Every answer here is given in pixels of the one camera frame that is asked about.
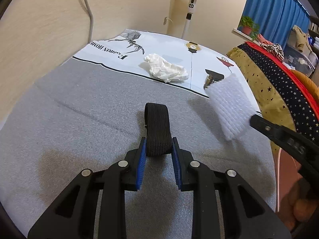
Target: red fabric trim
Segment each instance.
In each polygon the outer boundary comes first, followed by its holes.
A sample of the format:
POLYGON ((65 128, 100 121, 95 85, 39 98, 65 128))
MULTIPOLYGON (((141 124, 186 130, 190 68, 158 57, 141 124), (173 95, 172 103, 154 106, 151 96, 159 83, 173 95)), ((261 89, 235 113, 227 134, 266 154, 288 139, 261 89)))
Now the red fabric trim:
POLYGON ((302 92, 306 100, 308 101, 310 107, 314 111, 317 120, 319 120, 319 106, 316 103, 315 99, 312 97, 312 95, 309 93, 309 91, 306 89, 306 87, 299 81, 299 79, 287 68, 283 65, 282 62, 278 60, 278 58, 274 57, 271 53, 269 53, 267 50, 263 49, 262 47, 258 46, 257 44, 251 42, 251 41, 246 41, 247 45, 250 46, 251 48, 261 52, 264 54, 266 57, 271 59, 284 73, 297 85, 299 90, 302 92))

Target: crumpled paper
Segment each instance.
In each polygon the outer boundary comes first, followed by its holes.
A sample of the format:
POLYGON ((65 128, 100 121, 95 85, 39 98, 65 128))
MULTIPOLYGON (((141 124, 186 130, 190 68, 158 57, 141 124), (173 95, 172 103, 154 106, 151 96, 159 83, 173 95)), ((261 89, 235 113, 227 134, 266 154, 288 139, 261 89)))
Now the crumpled paper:
POLYGON ((149 54, 144 61, 150 65, 150 73, 164 82, 188 79, 188 73, 183 66, 171 64, 157 54, 149 54))

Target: triangular cutout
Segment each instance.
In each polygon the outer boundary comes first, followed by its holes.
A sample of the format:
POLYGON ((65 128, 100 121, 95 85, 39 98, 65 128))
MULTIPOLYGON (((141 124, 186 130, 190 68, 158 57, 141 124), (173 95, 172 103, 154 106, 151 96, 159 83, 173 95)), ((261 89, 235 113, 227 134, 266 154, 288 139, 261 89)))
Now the triangular cutout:
POLYGON ((246 191, 243 186, 238 186, 238 191, 248 218, 259 216, 265 212, 262 206, 248 193, 248 191, 246 191))
POLYGON ((70 218, 73 214, 75 202, 80 191, 80 186, 73 188, 71 193, 65 197, 61 204, 56 208, 55 214, 70 218))

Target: blue curtain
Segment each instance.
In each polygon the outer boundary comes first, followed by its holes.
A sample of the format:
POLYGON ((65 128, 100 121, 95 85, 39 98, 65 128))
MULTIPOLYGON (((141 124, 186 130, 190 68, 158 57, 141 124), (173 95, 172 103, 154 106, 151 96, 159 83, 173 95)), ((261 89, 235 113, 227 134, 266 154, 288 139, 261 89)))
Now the blue curtain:
POLYGON ((243 16, 259 24, 259 33, 285 47, 294 25, 308 32, 309 14, 298 0, 247 0, 243 16))

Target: white cord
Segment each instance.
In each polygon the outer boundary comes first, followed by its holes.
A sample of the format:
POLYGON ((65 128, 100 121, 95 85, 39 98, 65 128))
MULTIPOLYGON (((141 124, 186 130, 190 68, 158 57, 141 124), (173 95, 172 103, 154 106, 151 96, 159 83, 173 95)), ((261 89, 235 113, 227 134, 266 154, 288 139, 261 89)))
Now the white cord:
POLYGON ((92 32, 93 32, 93 14, 92 11, 90 9, 89 3, 87 2, 87 0, 84 0, 85 6, 87 7, 87 12, 89 13, 90 16, 90 31, 89 31, 89 39, 88 39, 88 43, 90 43, 92 41, 92 32))

